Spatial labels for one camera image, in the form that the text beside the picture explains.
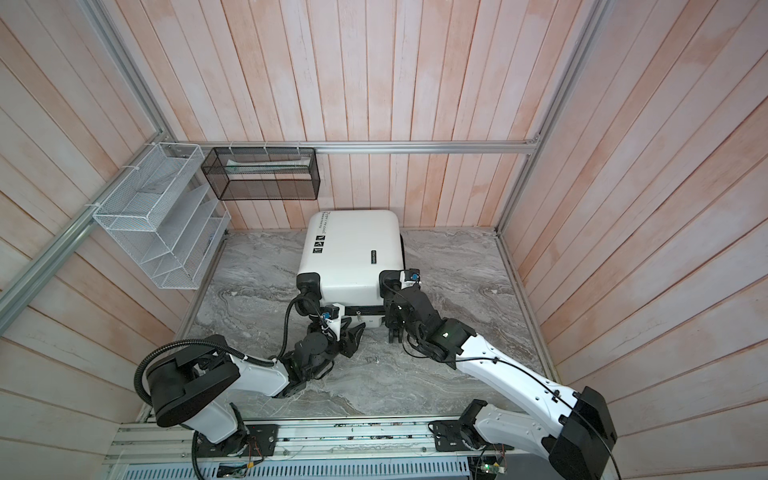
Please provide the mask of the white and black suitcase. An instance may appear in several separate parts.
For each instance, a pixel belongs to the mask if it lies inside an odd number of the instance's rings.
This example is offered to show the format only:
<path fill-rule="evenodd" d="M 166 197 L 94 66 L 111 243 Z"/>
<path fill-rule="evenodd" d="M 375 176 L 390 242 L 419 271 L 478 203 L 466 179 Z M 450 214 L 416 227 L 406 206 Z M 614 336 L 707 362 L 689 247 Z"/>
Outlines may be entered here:
<path fill-rule="evenodd" d="M 321 211 L 307 226 L 296 287 L 321 306 L 344 306 L 354 326 L 378 328 L 384 318 L 380 273 L 404 269 L 404 246 L 394 212 Z"/>

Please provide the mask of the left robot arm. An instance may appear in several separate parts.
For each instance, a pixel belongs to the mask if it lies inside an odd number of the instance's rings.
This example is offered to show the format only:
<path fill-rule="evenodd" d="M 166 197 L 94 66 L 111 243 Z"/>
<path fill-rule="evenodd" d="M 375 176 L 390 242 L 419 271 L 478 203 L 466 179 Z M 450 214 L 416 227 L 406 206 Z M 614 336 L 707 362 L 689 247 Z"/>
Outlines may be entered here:
<path fill-rule="evenodd" d="M 329 373 L 335 358 L 357 351 L 366 325 L 344 317 L 315 324 L 293 350 L 266 360 L 230 347 L 221 335 L 171 342 L 150 353 L 134 374 L 134 389 L 160 427 L 192 429 L 210 455 L 234 456 L 253 442 L 242 415 L 221 397 L 230 390 L 284 398 Z"/>

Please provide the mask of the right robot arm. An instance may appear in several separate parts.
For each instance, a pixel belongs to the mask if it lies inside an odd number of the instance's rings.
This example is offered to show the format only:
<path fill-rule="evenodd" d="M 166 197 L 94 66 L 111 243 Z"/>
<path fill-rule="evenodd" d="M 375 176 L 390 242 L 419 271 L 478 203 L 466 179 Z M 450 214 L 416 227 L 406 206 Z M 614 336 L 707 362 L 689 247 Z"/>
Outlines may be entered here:
<path fill-rule="evenodd" d="M 388 319 L 415 351 L 482 381 L 530 418 L 479 402 L 466 411 L 467 439 L 537 454 L 564 479 L 620 478 L 612 454 L 618 435 L 601 393 L 576 391 L 525 367 L 464 322 L 441 317 L 418 286 L 385 287 L 383 299 Z"/>

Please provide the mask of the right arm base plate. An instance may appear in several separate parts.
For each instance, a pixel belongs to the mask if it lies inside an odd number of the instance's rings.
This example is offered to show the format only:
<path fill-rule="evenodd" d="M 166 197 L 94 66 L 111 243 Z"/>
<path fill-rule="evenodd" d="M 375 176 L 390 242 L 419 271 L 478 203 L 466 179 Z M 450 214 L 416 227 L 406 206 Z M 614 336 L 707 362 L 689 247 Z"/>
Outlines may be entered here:
<path fill-rule="evenodd" d="M 439 452 L 481 451 L 495 449 L 501 451 L 507 445 L 490 443 L 479 433 L 474 419 L 438 420 L 428 424 L 433 435 L 435 448 Z"/>

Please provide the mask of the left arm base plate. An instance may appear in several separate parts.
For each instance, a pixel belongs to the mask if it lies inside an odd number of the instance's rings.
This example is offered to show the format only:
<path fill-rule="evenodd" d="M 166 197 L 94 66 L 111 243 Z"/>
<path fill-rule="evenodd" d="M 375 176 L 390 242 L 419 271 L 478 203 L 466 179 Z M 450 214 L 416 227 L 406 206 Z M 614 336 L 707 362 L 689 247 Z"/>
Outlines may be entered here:
<path fill-rule="evenodd" d="M 247 425 L 246 429 L 235 432 L 217 444 L 199 434 L 194 452 L 198 458 L 265 458 L 274 454 L 279 432 L 277 424 L 253 424 Z"/>

